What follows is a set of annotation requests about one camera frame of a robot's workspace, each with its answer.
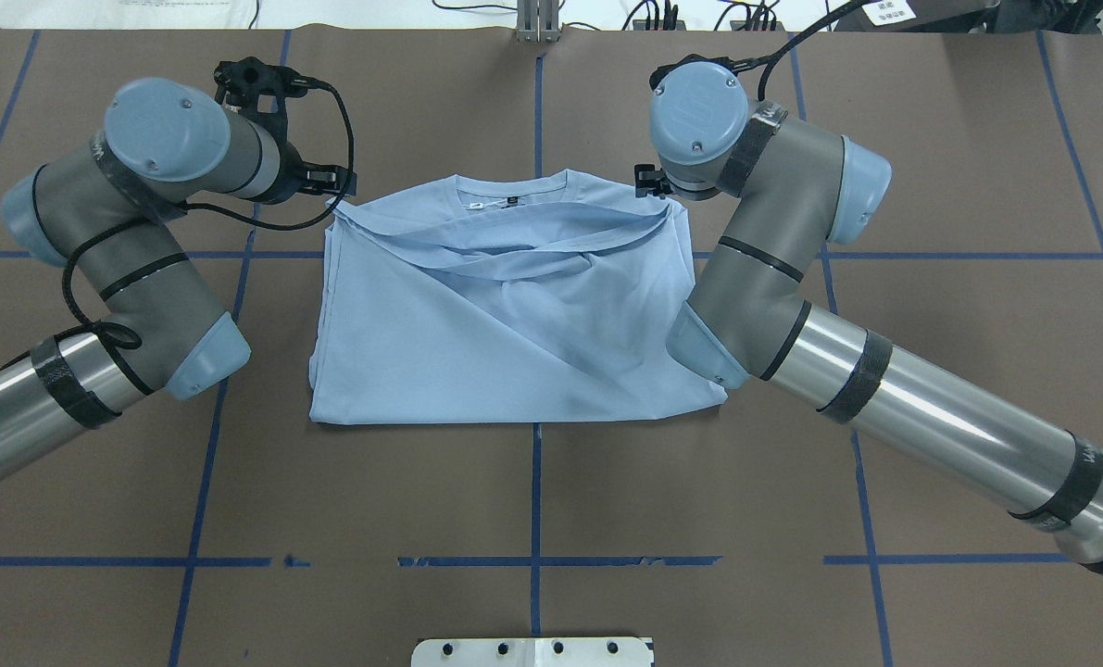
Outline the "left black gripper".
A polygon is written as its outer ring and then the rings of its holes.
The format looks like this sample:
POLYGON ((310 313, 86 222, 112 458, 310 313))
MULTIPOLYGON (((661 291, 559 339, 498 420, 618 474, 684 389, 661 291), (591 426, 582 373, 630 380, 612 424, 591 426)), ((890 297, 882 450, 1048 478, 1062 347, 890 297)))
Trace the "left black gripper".
POLYGON ((358 176, 349 166, 306 163, 289 141, 277 144, 279 168, 271 185, 263 191, 264 206, 279 206, 295 195, 334 195, 349 197, 357 194, 358 176))

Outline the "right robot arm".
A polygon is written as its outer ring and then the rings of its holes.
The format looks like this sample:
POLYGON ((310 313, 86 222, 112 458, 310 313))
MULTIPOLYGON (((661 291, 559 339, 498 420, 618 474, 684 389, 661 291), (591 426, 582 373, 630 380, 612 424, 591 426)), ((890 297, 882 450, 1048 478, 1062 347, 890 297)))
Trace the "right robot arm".
POLYGON ((690 57, 651 79, 662 168, 638 195, 732 195, 738 206, 679 309, 667 347, 733 390, 774 384, 827 421, 872 435, 1049 535, 1103 577, 1103 448, 799 295, 829 275, 828 245, 860 236, 893 169, 864 146, 750 100, 728 60, 690 57))

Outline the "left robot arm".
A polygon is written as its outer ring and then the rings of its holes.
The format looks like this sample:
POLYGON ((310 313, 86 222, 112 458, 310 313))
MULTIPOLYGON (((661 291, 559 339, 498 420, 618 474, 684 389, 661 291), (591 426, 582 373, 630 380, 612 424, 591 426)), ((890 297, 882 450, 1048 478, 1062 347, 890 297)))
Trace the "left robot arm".
POLYGON ((330 206, 356 191, 353 159, 303 160, 288 139, 287 101, 326 80, 255 57, 221 62, 207 94, 140 79, 114 94, 88 144, 39 166, 2 200, 6 230, 61 271, 73 329, 0 369, 0 482, 77 435, 117 421, 154 392, 199 396, 250 359, 236 318, 201 278, 169 224, 229 195, 276 206, 297 194, 330 206))

